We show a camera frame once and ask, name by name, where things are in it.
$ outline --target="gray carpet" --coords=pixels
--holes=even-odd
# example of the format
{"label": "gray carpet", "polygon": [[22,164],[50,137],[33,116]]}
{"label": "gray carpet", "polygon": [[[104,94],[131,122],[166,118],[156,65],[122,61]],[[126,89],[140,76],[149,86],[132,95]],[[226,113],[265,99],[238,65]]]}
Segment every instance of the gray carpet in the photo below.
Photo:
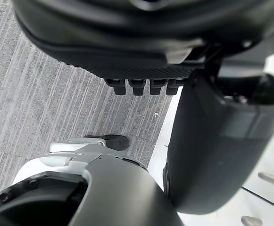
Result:
{"label": "gray carpet", "polygon": [[115,96],[102,79],[42,53],[0,0],[0,190],[50,142],[85,134],[126,135],[126,152],[147,165],[171,100],[148,90]]}

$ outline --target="black plastic casing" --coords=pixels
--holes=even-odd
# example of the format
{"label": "black plastic casing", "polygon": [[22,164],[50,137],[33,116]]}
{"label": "black plastic casing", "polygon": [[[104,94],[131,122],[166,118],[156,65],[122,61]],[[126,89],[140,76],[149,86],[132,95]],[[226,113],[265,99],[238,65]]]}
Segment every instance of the black plastic casing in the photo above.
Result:
{"label": "black plastic casing", "polygon": [[237,103],[203,76],[183,88],[164,170],[164,189],[179,212],[207,214],[239,190],[274,133],[269,103]]}
{"label": "black plastic casing", "polygon": [[13,6],[41,50],[104,79],[186,78],[194,67],[173,65],[177,51],[217,43],[240,52],[243,43],[274,34],[274,0],[181,0],[154,12],[132,0],[13,0]]}

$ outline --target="screw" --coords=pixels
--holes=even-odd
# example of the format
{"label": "screw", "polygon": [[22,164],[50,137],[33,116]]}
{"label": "screw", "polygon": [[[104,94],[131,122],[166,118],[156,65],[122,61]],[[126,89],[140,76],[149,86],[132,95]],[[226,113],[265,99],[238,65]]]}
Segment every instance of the screw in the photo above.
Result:
{"label": "screw", "polygon": [[31,181],[29,182],[29,187],[30,187],[31,189],[36,189],[37,186],[38,186],[37,180],[31,180]]}
{"label": "screw", "polygon": [[245,41],[242,42],[242,46],[243,46],[244,48],[248,48],[248,47],[250,47],[251,45],[252,45],[252,42],[249,41],[249,40],[245,40]]}
{"label": "screw", "polygon": [[232,96],[224,96],[224,99],[227,99],[227,100],[232,100],[233,97]]}
{"label": "screw", "polygon": [[6,192],[3,192],[0,194],[0,201],[1,202],[7,202],[10,199],[10,195]]}
{"label": "screw", "polygon": [[105,145],[104,145],[104,143],[103,143],[102,141],[98,141],[98,145],[99,145],[99,146],[104,146],[104,147],[105,147]]}
{"label": "screw", "polygon": [[216,78],[215,78],[214,76],[210,76],[210,81],[211,81],[212,83],[215,83]]}
{"label": "screw", "polygon": [[195,87],[197,84],[198,84],[198,79],[197,78],[193,78],[193,80],[192,80],[192,87]]}
{"label": "screw", "polygon": [[247,104],[248,103],[248,99],[245,96],[237,96],[236,101],[241,103],[241,104]]}

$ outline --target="striped carpet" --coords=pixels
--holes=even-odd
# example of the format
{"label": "striped carpet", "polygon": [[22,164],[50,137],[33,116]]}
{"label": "striped carpet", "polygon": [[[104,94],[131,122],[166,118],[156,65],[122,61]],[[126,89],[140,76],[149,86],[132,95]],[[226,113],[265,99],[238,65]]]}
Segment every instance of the striped carpet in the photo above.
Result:
{"label": "striped carpet", "polygon": [[115,96],[93,74],[60,63],[20,31],[10,0],[0,0],[0,190],[50,142],[82,135],[129,137],[126,152],[149,163],[170,97]]}

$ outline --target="white cabinet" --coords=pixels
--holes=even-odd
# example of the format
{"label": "white cabinet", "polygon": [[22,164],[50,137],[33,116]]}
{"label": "white cabinet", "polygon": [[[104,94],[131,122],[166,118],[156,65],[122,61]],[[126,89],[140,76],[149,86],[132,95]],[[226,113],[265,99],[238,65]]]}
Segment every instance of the white cabinet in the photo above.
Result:
{"label": "white cabinet", "polygon": [[187,226],[274,226],[274,206],[240,189],[214,213],[180,217]]}
{"label": "white cabinet", "polygon": [[243,187],[274,203],[274,140]]}

